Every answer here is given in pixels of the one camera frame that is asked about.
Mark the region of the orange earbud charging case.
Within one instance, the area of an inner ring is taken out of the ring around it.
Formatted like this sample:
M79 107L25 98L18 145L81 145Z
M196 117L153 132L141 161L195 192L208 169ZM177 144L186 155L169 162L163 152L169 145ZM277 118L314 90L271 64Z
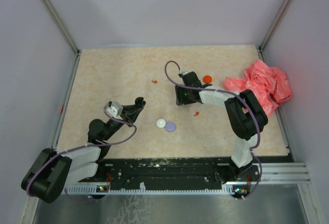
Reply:
M212 82L212 77L210 75L205 75L203 77L203 82L204 83L211 83Z

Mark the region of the white earbud charging case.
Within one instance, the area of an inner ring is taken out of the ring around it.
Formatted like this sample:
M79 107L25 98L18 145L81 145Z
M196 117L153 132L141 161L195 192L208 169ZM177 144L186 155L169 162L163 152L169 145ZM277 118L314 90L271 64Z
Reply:
M158 119L157 121L156 121L156 126L158 127L158 128L165 128L165 126L166 126L166 121L165 121L165 119Z

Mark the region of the purple earbud charging case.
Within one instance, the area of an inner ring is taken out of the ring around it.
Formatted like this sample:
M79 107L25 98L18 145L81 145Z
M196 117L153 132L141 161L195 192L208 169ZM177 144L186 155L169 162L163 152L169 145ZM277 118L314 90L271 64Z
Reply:
M173 122L168 122L166 125L165 125L165 129L166 131L168 132L174 132L176 130L176 125L175 123Z

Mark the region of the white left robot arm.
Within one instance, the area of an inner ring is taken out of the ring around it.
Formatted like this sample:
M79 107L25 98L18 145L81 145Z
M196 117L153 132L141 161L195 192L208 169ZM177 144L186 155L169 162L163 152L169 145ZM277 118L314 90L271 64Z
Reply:
M42 150L23 178L21 188L28 196L52 203L74 183L90 177L103 180L107 169L98 162L114 145L110 138L124 125L136 129L134 123L145 105L143 97L137 97L132 105L108 102L103 109L108 121L92 120L84 145L61 152Z

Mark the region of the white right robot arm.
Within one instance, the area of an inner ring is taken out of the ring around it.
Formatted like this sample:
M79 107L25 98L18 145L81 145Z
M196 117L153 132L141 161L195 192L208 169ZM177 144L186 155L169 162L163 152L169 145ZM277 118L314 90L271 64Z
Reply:
M193 71L180 72L183 85L175 86L176 105L194 103L210 104L225 109L236 135L234 152L230 159L230 176L237 181L244 179L252 166L252 151L260 145L260 133L268 118L252 90L239 93L201 84Z

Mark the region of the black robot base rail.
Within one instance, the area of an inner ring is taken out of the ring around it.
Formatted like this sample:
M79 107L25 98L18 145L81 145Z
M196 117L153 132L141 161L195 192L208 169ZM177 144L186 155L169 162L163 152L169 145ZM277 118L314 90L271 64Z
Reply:
M230 158L103 159L96 174L66 188L69 195L247 196L262 169L251 162L238 169Z

